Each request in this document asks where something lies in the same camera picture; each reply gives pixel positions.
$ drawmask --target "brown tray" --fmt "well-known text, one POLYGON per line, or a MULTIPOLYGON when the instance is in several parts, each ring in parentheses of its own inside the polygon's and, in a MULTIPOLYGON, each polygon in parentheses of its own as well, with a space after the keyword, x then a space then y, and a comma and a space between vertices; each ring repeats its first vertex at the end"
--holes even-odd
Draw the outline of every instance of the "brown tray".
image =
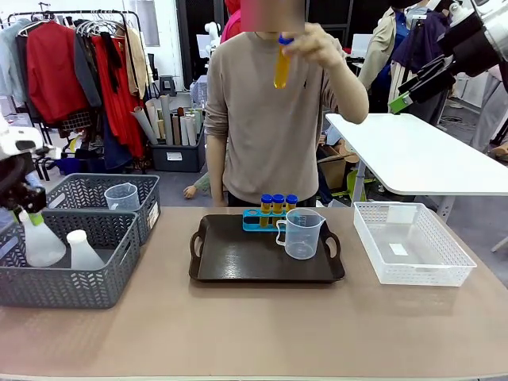
POLYGON ((200 282, 334 283, 344 278, 341 243, 321 227, 317 252, 310 260, 295 260, 275 243, 276 233, 247 233, 241 215, 205 216, 190 240, 189 276, 200 282), (202 244, 196 253, 196 240, 202 244), (332 256, 326 241, 337 246, 332 256))

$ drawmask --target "table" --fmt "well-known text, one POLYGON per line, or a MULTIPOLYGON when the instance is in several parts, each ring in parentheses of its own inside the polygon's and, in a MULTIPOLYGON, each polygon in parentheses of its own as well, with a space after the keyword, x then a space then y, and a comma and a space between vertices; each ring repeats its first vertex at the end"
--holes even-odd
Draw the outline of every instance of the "table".
POLYGON ((320 209, 341 240, 343 281, 313 287, 191 281, 189 242, 200 219, 241 212, 163 208, 111 310, 0 308, 0 378, 508 374, 508 290, 461 240, 478 264, 461 288, 381 285, 352 224, 353 211, 320 209))
POLYGON ((458 195, 508 195, 508 168, 413 115, 369 114, 361 125, 326 117, 361 159, 354 202, 366 167, 393 193, 446 196, 445 221, 458 195))

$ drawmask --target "white basket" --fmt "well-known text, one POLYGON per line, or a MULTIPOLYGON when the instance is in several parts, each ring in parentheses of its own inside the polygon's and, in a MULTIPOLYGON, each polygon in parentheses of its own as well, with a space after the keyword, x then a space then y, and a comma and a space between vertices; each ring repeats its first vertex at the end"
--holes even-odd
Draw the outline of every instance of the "white basket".
POLYGON ((354 223, 382 284, 460 287, 476 267, 423 204, 355 202, 354 223))

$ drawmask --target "beige table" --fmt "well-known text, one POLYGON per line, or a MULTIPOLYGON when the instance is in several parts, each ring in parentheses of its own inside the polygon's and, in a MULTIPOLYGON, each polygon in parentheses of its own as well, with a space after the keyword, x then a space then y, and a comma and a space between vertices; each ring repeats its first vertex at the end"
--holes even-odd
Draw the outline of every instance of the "beige table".
POLYGON ((470 250, 479 266, 460 289, 382 286, 352 211, 320 212, 341 239, 342 282, 212 287, 189 279, 189 240, 201 217, 217 210, 165 208, 112 310, 0 309, 0 374, 305 380, 508 374, 508 291, 470 250))

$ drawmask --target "blue cap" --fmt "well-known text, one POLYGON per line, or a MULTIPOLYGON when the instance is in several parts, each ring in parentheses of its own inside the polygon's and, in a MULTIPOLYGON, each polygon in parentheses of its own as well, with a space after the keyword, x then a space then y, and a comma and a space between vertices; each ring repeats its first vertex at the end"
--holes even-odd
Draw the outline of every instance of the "blue cap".
POLYGON ((282 34, 279 37, 279 44, 281 45, 289 45, 293 41, 294 38, 284 38, 282 34))
POLYGON ((271 204, 273 202, 273 197, 271 196, 271 194, 263 194, 261 196, 261 202, 263 204, 271 204))
POLYGON ((273 195, 273 202, 276 204, 283 204, 284 203, 284 195, 283 194, 274 194, 273 195))
POLYGON ((298 203, 298 197, 295 196, 294 194, 289 194, 287 197, 286 197, 286 202, 290 205, 294 205, 294 204, 297 204, 298 203))

